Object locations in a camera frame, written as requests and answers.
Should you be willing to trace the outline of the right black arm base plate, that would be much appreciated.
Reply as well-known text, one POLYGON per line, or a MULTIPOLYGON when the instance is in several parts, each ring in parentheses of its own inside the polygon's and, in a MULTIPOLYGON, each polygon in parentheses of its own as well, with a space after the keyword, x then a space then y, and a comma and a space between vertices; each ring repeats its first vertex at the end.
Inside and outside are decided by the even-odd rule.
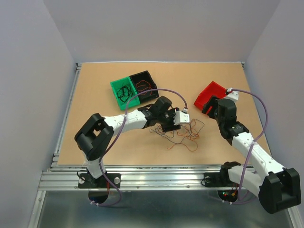
POLYGON ((203 173, 203 176, 201 184, 207 188, 233 187, 236 185, 229 179, 228 175, 220 172, 206 172, 203 173))

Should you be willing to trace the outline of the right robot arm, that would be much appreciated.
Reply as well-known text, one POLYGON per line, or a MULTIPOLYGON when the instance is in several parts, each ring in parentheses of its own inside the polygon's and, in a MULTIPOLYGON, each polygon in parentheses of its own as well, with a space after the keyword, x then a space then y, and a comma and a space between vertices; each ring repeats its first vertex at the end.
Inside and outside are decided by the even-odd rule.
POLYGON ((237 107, 234 101, 211 96, 203 106, 202 113, 215 119, 221 136, 227 142, 249 157, 255 172, 233 161, 221 165, 219 172, 205 173, 201 181, 205 187, 243 186, 254 194, 264 210, 270 214, 301 204, 300 175, 294 169, 287 169, 276 162, 257 142, 249 130, 237 121, 237 107))

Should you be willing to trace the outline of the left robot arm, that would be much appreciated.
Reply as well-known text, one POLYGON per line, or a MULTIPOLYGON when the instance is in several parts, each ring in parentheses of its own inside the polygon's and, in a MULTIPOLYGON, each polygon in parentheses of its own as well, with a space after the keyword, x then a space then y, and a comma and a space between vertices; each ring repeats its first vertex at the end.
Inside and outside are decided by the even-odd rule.
POLYGON ((180 115, 180 109, 171 105, 170 99, 161 96, 154 104, 137 108, 127 115, 91 115, 74 137, 78 148, 85 155, 91 184, 95 187, 105 184, 105 169, 101 160, 107 153, 111 139, 118 133, 145 129, 156 124, 161 125, 163 132, 180 129, 175 118, 180 115))

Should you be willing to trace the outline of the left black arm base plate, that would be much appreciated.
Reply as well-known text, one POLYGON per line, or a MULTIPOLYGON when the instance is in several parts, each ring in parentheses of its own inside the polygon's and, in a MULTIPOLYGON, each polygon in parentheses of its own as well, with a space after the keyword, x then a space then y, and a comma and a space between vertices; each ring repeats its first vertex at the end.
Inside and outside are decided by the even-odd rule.
MULTIPOLYGON (((103 175, 97 179, 93 178, 88 172, 77 174, 77 176, 79 178, 78 188, 80 189, 106 189, 108 187, 113 188, 113 186, 108 184, 108 181, 103 175)), ((106 173, 106 176, 116 187, 120 187, 121 174, 106 173)))

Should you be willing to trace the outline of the red plastic bin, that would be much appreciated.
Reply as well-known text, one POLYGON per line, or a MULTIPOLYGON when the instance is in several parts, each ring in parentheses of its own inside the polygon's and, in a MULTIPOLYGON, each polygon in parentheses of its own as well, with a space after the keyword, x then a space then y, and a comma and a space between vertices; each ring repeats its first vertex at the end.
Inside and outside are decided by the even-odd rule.
POLYGON ((209 101, 212 96, 224 98, 226 96, 226 89, 218 83, 212 81, 196 98, 194 106, 202 111, 203 106, 209 101))

